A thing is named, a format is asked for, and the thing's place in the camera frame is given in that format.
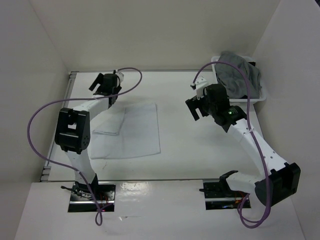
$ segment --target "white plastic bin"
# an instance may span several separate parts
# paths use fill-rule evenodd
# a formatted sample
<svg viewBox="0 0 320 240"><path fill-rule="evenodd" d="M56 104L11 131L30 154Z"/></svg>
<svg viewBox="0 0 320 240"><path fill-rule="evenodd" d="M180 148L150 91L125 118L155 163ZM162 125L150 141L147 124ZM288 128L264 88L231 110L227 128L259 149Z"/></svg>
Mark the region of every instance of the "white plastic bin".
<svg viewBox="0 0 320 240"><path fill-rule="evenodd" d="M255 60L250 56L241 56L241 57L243 57L247 62L255 62ZM219 60L219 58L220 58L220 56L213 56L211 58L211 62L216 62ZM213 71L214 80L218 83L218 80L216 78L215 64L212 64L212 71ZM264 81L262 80L262 78L260 78L260 86L261 86L261 89L259 91L260 97L259 98L251 98L250 103L255 104L256 102L261 102L261 101L266 100L267 95L265 92L265 85L264 85ZM234 98L230 98L229 100L232 103L246 103L248 101L247 99L234 99Z"/></svg>

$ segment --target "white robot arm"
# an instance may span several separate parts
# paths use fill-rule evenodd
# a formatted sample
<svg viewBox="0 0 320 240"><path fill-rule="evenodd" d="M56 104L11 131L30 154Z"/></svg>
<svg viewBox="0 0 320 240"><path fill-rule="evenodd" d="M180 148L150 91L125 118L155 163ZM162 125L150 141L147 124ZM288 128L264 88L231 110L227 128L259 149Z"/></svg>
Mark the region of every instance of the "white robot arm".
<svg viewBox="0 0 320 240"><path fill-rule="evenodd" d="M104 75L100 73L89 90L93 91L100 84L93 94L94 98L114 95L121 90L123 80L124 75L119 71ZM98 185L98 178L91 167L87 149L91 135L90 121L109 109L116 99L110 97L86 101L74 108L64 107L59 113L55 143L65 151L72 166L84 174L93 189ZM75 172L75 182L80 189L86 190L86 183L78 172Z"/></svg>
<svg viewBox="0 0 320 240"><path fill-rule="evenodd" d="M266 176L260 154L251 136L253 132L262 150L271 183L271 205L294 194L298 187L300 168L296 163L289 164L279 156L254 127L249 130L247 115L239 106L230 106L225 87L222 84L213 84L202 76L198 77L191 87L196 90L196 96L185 103L193 118L196 121L199 119L196 109L199 109L203 117L211 115L215 123L241 144L259 169L258 176L243 174L236 170L222 175L220 182L225 187L224 190L249 194L255 192L259 200L266 205Z"/></svg>

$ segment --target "purple cable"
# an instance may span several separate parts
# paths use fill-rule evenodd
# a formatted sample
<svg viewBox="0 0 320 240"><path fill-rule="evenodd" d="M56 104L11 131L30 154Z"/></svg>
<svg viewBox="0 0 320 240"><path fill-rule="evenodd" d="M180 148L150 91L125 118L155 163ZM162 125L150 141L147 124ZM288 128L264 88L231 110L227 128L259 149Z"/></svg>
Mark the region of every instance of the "purple cable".
<svg viewBox="0 0 320 240"><path fill-rule="evenodd" d="M114 95L109 95L109 96L100 96L100 97L97 97L97 98L67 98L67 99L61 99L61 100L55 100L55 101L51 101L45 105L43 105L42 107L40 107L37 111L35 111L35 113L31 116L29 122L28 122L28 125L27 125L27 128L26 128L26 136L27 136L27 139L28 139L28 142L29 142L29 145L31 147L31 149L42 159L48 161L49 163L53 163L53 164L57 164L57 165L60 165L60 166L63 166L63 167L66 167L66 168L69 168L69 169L72 169L76 172L79 173L79 175L83 178L89 192L91 193L92 195L92 198L93 198L93 201L94 201L94 204L96 206L96 209L97 209L97 214L95 216L95 223L98 225L98 226L101 226L102 225L102 222L103 222L103 218L102 218L102 212L103 212L103 209L105 209L106 207L108 207L109 205L111 204L107 204L106 206L104 207L100 207L98 202L97 202L97 199L94 195L94 192L92 191L86 177L83 175L82 172L80 172L77 168L73 167L73 166L70 166L70 165L67 165L67 164L64 164L64 163L61 163L61 162L58 162L58 161L54 161L54 160L51 160L49 158L47 158L46 156L42 155L40 152L38 152L38 150L35 148L34 144L32 143L31 141L31 137L30 137L30 127L31 127L31 123L32 121L34 120L35 116L41 111L43 110L44 108L52 105L52 104L57 104L57 103L62 103L62 102L68 102L68 101L93 101L93 100L98 100L98 99L108 99L108 98L112 98L112 97L117 97L117 96L120 96L120 95L123 95L123 94L126 94L126 93L129 93L130 91L132 91L133 89L135 89L140 83L141 83L141 80L142 80L142 72L135 68L135 67L123 67L123 68L120 68L118 69L118 71L122 71L122 70L135 70L137 71L139 74L140 74L140 79L139 81L136 83L136 85L134 85L132 88L130 88L129 90L126 90L124 92L121 92L121 93L118 93L118 94L114 94Z"/></svg>
<svg viewBox="0 0 320 240"><path fill-rule="evenodd" d="M247 90L247 103L246 103L246 115L247 115L247 117L246 117L246 122L248 124L249 130L251 130L251 124L250 124L250 82L249 82L248 77L236 65L233 65L231 63L224 62L224 61L212 61L212 62L209 62L209 63L205 64L203 67L200 68L200 70L195 75L194 80L193 80L192 83L194 84L196 82L199 74L202 72L203 69L205 69L206 67L208 67L208 66L210 66L212 64L229 65L230 67L233 67L235 70L237 70L241 74L241 76L243 77L244 82L245 82L245 86L246 86L246 90ZM265 184L266 184L266 205L265 205L263 216L261 217L260 220L252 221L252 220L249 220L249 219L245 218L242 215L242 210L243 210L243 207L244 207L244 204L245 204L246 200L248 199L248 197L250 195L250 194L247 194L243 198L241 204L238 206L237 211L239 213L240 220L243 223L243 225L245 225L249 229L255 229L255 228L259 227L267 219L267 217L270 214L270 211L271 211L271 195L270 195L270 181L269 181L268 168L267 168L267 165L266 165L266 161L265 161L264 155L262 153L261 147L260 147L260 145L258 143L258 140L257 140L255 134L253 133L253 131L251 131L250 133L251 133L253 141L254 141L254 143L256 145L256 148L258 149L259 155L261 157L262 165L263 165L263 170L264 170L264 174L265 174Z"/></svg>

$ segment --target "purple hose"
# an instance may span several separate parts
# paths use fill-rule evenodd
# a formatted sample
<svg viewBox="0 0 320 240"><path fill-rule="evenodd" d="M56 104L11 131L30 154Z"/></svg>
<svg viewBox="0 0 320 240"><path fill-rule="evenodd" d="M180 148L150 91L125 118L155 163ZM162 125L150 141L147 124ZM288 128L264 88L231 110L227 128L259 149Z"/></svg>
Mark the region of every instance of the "purple hose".
<svg viewBox="0 0 320 240"><path fill-rule="evenodd" d="M98 226L101 226L102 225L102 222L103 222L103 218L102 218L102 211L104 208L108 207L110 204L107 204L106 206L104 207L100 207L98 202L97 202L97 199L94 195L94 192L92 191L86 177L83 175L82 172L80 172L77 168L73 167L73 166L70 166L70 165L67 165L67 164L64 164L64 163L61 163L61 162L57 162L57 161L54 161L54 160L50 160L49 158L47 158L46 156L42 155L40 152L38 152L38 150L35 148L34 144L32 143L31 141L31 137L30 137L30 127L31 127L31 123L32 121L34 120L35 116L41 111L43 110L44 108L52 105L52 104L57 104L57 103L62 103L62 102L68 102L68 101L93 101L93 100L97 100L97 99L108 99L108 98L112 98L112 97L117 97L117 96L120 96L120 95L123 95L123 94L126 94L126 93L129 93L130 91L132 91L133 89L135 89L140 83L141 83L141 80L142 80L142 72L135 68L135 67L124 67L124 68L120 68L118 69L118 71L122 71L122 70L135 70L137 71L139 74L140 74L140 79L139 81L136 83L136 85L134 85L132 88L130 88L129 90L126 90L124 92L121 92L121 93L118 93L118 94L114 94L114 95L109 95L109 96L100 96L100 97L97 97L97 98L68 98L68 99L61 99L61 100L55 100L55 101L51 101L45 105L43 105L42 107L40 107L37 111L35 111L35 113L31 116L29 122L28 122L28 125L27 125L27 128L26 128L26 136L27 136L27 139L28 139L28 142L29 142L29 145L31 147L31 149L42 159L48 161L49 163L53 163L53 164L57 164L57 165L60 165L60 166L63 166L63 167L66 167L66 168L69 168L69 169L72 169L76 172L79 173L79 175L83 178L89 192L91 193L92 195L92 198L93 198L93 201L94 201L94 204L96 206L96 209L97 209L97 214L95 216L95 223L98 225Z"/></svg>
<svg viewBox="0 0 320 240"><path fill-rule="evenodd" d="M247 115L246 122L248 124L249 130L251 130L251 124L250 124L250 82L249 82L248 77L236 65L233 65L231 63L224 62L224 61L212 61L212 62L209 62L209 63L207 63L206 65L204 65L203 67L200 68L200 70L195 75L194 80L193 80L192 83L196 82L199 74L202 72L203 69L205 69L206 67L208 67L208 66L210 66L212 64L229 65L230 67L233 67L235 70L237 70L241 74L241 76L243 77L244 82L245 82L245 86L246 86L246 90L247 90L247 99L248 99L247 103L246 103L246 115ZM260 220L252 221L252 220L246 219L242 215L242 210L243 210L243 207L244 207L244 204L245 204L246 200L248 199L248 197L250 195L250 194L247 194L243 198L241 204L238 206L237 211L239 213L240 220L243 223L243 225L245 225L249 229L255 229L255 228L259 227L267 219L267 217L270 214L270 211L271 211L271 195L270 195L270 180L269 180L268 168L267 168L267 165L266 165L266 161L265 161L264 155L262 153L261 147L260 147L260 145L258 143L258 140L257 140L255 134L253 133L253 131L251 131L250 133L251 133L253 141L254 141L254 143L256 145L256 148L258 149L259 155L261 157L262 165L263 165L263 170L264 170L264 174L265 174L265 184L266 184L266 205L265 205L263 216L261 217Z"/></svg>

